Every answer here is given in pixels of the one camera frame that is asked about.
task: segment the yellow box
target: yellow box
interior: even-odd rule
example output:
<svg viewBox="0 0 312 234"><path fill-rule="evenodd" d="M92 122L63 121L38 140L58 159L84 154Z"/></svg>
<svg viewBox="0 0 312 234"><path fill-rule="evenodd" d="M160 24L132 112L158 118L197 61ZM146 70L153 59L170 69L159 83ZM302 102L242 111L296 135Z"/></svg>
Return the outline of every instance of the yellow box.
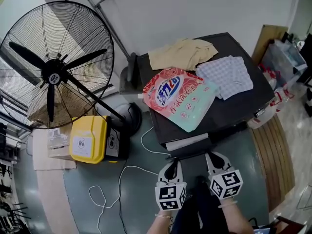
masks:
<svg viewBox="0 0 312 234"><path fill-rule="evenodd" d="M74 121L69 146L71 157L85 163L101 162L105 155L107 129L107 122L101 116L83 116Z"/></svg>

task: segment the fan base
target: fan base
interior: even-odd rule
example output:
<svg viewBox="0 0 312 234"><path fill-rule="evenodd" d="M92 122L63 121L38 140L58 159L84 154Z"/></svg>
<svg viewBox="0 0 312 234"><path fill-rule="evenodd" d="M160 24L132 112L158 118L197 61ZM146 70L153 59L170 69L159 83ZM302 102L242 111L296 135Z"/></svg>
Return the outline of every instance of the fan base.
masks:
<svg viewBox="0 0 312 234"><path fill-rule="evenodd" d="M121 122L115 115L110 115L112 118L112 125L116 130L126 132L128 136L132 136L140 129L142 112L135 103L120 105L115 111L125 118L125 122Z"/></svg>

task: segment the detergent bag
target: detergent bag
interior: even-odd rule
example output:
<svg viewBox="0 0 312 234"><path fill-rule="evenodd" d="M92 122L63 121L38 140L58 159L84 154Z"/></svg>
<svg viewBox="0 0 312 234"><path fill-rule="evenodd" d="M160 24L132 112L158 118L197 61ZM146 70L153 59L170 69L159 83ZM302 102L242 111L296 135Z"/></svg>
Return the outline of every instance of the detergent bag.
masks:
<svg viewBox="0 0 312 234"><path fill-rule="evenodd" d="M182 69L164 69L144 87L144 102L186 132L195 130L215 99L218 86Z"/></svg>

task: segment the wooden floor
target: wooden floor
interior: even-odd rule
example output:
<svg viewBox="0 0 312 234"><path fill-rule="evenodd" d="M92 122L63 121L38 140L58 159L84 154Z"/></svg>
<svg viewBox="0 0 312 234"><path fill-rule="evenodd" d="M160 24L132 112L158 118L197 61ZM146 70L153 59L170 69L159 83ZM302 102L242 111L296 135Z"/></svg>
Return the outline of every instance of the wooden floor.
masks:
<svg viewBox="0 0 312 234"><path fill-rule="evenodd" d="M295 185L292 159L277 116L251 132L266 179L269 210L272 211Z"/></svg>

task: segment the checkered cloth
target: checkered cloth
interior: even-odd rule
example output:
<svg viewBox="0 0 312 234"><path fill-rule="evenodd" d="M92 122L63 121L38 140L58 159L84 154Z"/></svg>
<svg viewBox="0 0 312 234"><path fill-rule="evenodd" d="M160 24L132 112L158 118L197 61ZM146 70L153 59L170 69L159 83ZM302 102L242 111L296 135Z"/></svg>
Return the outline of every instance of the checkered cloth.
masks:
<svg viewBox="0 0 312 234"><path fill-rule="evenodd" d="M196 68L196 75L220 87L218 98L224 100L254 87L242 57L224 57L205 62Z"/></svg>

